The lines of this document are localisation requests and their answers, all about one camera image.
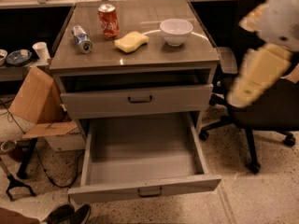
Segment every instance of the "white bowl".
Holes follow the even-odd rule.
[[[189,37],[193,25],[183,19],[168,19],[160,23],[161,35],[171,46],[180,46]]]
[[[6,57],[7,57],[7,51],[4,49],[0,49],[0,66],[5,63]]]

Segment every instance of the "sneaker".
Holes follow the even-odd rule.
[[[74,213],[75,208],[72,204],[63,204],[51,211],[47,218],[43,220],[43,222],[46,222],[48,224],[54,224],[62,218],[69,217]]]
[[[55,224],[85,224],[90,214],[91,207],[88,204],[84,204],[74,214],[58,220]]]

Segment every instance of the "speckled floor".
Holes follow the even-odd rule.
[[[224,114],[221,106],[210,107],[204,123]],[[16,118],[27,131],[32,124]],[[21,139],[22,131],[0,106],[0,141]],[[257,152],[262,165],[257,175],[245,167],[249,153],[245,134],[234,125],[210,132],[202,142],[210,173],[222,175],[215,191],[170,197],[111,203],[93,203],[88,223],[194,223],[194,224],[292,224],[299,223],[299,145],[285,147],[283,136],[255,132]],[[43,140],[36,150],[47,173],[57,184],[71,182],[82,151],[54,152]],[[9,171],[16,176],[20,164],[2,156]],[[82,167],[82,157],[78,169]],[[0,171],[0,206],[42,220],[56,206],[68,202],[67,188],[54,187],[46,178],[35,151],[27,168],[27,178],[36,197],[25,188],[11,191],[15,201],[5,194],[8,181]],[[79,185],[80,176],[73,187]]]

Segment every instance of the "black cable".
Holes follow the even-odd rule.
[[[56,187],[58,187],[58,188],[69,188],[69,189],[70,189],[70,188],[72,187],[72,185],[76,182],[78,176],[82,173],[82,172],[78,172],[78,161],[79,161],[80,157],[84,154],[84,151],[83,151],[83,152],[78,156],[78,158],[77,158],[76,171],[75,171],[76,174],[75,174],[73,180],[72,180],[69,184],[66,184],[66,185],[59,185],[59,184],[57,184],[57,183],[54,181],[54,179],[48,175],[48,173],[47,173],[47,169],[45,168],[45,166],[44,166],[42,160],[40,159],[40,156],[39,156],[39,153],[37,152],[37,150],[36,150],[36,154],[37,154],[37,157],[38,157],[38,159],[39,159],[40,165],[42,166],[43,171],[44,171],[44,173],[45,173],[47,179],[49,180],[49,182],[50,182],[52,185],[54,185],[54,186],[56,186]]]
[[[1,103],[6,105],[6,104],[9,104],[10,102],[12,102],[13,100],[14,100],[14,99],[11,99],[11,100],[8,100],[8,101],[5,101],[5,102],[3,102],[3,101],[1,100]]]
[[[25,131],[21,128],[21,125],[14,119],[13,115],[9,112],[9,110],[8,110],[8,108],[7,108],[7,106],[6,106],[6,104],[8,104],[8,102],[5,102],[5,103],[4,103],[1,99],[0,99],[0,102],[1,102],[1,105],[2,105],[2,106],[6,109],[6,111],[8,112],[8,115],[12,117],[12,121],[14,121],[14,122],[18,125],[18,127],[20,128],[20,130],[22,131],[22,133],[25,134]],[[78,156],[77,164],[76,164],[76,172],[75,172],[76,175],[75,175],[75,177],[73,178],[73,180],[70,182],[70,184],[67,184],[67,185],[58,185],[58,184],[56,184],[56,182],[54,181],[54,179],[53,179],[52,177],[50,177],[50,176],[47,174],[47,169],[45,168],[45,166],[44,166],[42,160],[40,159],[39,153],[38,153],[38,151],[37,151],[36,148],[35,148],[35,151],[36,151],[37,157],[38,157],[38,159],[39,159],[40,165],[42,166],[43,171],[44,171],[46,177],[48,178],[49,182],[50,182],[52,185],[54,185],[54,186],[56,186],[56,187],[58,187],[58,188],[69,188],[69,189],[70,189],[71,186],[76,182],[78,176],[82,173],[82,172],[79,172],[79,173],[78,173],[78,161],[79,161],[79,158],[84,154],[84,151]]]
[[[0,114],[0,116],[4,116],[5,114],[8,114],[8,112],[2,113],[2,114]]]
[[[10,111],[8,110],[6,104],[0,99],[1,105],[6,109],[6,111],[8,112],[8,115],[12,118],[12,121],[15,121],[15,123],[18,125],[18,127],[20,128],[20,130],[22,131],[23,134],[25,134],[25,131],[21,128],[20,124],[15,120],[15,118],[13,117],[13,115],[10,113]]]

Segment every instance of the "cardboard box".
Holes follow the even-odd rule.
[[[9,112],[35,124],[23,138],[45,137],[55,151],[84,149],[85,142],[76,122],[62,122],[61,103],[53,77],[32,67]]]

